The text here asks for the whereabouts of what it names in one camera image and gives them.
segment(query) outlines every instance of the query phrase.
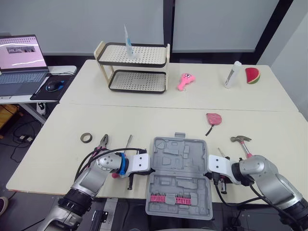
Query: pink tape measure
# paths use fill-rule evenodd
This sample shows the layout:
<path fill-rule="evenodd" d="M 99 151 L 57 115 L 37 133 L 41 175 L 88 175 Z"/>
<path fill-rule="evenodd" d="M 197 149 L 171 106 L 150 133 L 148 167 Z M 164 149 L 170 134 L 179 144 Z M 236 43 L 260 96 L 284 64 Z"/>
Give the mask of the pink tape measure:
<path fill-rule="evenodd" d="M 210 130 L 205 134 L 205 136 L 207 136 L 208 134 L 210 134 L 212 128 L 214 125 L 219 125 L 222 122 L 222 118 L 219 114 L 217 113 L 207 113 L 206 114 L 208 123 L 211 125 Z"/>

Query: white wall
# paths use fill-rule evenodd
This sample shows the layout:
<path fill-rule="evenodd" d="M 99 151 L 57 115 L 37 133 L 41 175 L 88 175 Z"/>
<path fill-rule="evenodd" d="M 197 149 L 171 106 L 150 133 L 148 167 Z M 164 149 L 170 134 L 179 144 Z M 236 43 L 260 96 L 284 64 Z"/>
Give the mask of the white wall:
<path fill-rule="evenodd" d="M 273 65 L 273 72 L 308 120 L 308 15 L 304 17 Z"/>
<path fill-rule="evenodd" d="M 2 0 L 0 33 L 36 34 L 44 54 L 93 54 L 101 40 L 163 44 L 163 0 Z"/>
<path fill-rule="evenodd" d="M 293 0 L 257 64 L 271 66 L 307 14 L 307 0 Z"/>
<path fill-rule="evenodd" d="M 294 0 L 257 64 L 269 65 L 308 120 L 307 0 Z"/>
<path fill-rule="evenodd" d="M 173 52 L 253 52 L 279 0 L 176 0 Z"/>

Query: duct tape roll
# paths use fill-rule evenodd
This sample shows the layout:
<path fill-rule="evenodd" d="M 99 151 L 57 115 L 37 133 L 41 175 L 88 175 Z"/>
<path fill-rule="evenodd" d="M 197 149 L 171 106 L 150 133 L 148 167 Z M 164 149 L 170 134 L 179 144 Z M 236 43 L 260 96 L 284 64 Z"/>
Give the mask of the duct tape roll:
<path fill-rule="evenodd" d="M 89 143 L 91 140 L 92 140 L 92 135 L 91 133 L 83 133 L 81 136 L 80 136 L 80 140 L 84 143 Z"/>

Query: mouse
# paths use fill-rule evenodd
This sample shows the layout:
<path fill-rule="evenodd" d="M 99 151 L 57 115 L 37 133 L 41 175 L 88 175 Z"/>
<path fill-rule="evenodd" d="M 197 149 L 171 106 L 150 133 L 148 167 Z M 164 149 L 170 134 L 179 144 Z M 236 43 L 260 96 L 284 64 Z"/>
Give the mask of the mouse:
<path fill-rule="evenodd" d="M 64 81 L 52 80 L 46 85 L 46 91 L 54 92 L 63 87 Z"/>

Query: gray tool case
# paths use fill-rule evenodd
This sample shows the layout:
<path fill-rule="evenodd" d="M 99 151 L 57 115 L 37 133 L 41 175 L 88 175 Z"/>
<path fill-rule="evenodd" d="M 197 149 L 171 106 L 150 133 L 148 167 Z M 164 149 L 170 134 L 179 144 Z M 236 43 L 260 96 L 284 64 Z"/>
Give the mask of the gray tool case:
<path fill-rule="evenodd" d="M 145 211 L 149 215 L 211 220 L 213 217 L 207 150 L 203 140 L 175 138 L 154 139 Z M 165 202 L 151 202 L 151 195 L 165 196 Z M 177 198 L 190 198 L 191 205 L 177 204 Z"/>

